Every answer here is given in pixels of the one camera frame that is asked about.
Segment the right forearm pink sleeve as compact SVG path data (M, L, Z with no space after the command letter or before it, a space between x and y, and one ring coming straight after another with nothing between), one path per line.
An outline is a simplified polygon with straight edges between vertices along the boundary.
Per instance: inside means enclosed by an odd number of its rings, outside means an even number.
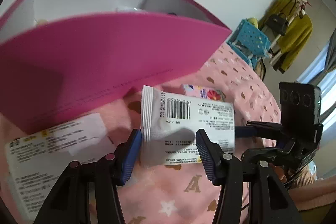
M316 180L306 166L288 193L299 211L331 205L335 202L335 176Z

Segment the person's right hand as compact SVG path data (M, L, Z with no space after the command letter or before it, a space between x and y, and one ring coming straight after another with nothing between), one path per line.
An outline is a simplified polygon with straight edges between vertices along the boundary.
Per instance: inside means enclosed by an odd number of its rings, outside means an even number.
M271 166L271 168L273 169L273 171L275 172L275 174L278 176L279 180L283 184L286 183L287 178L286 178L285 171L283 170L283 168L281 166L275 166L272 163L270 163L269 165Z

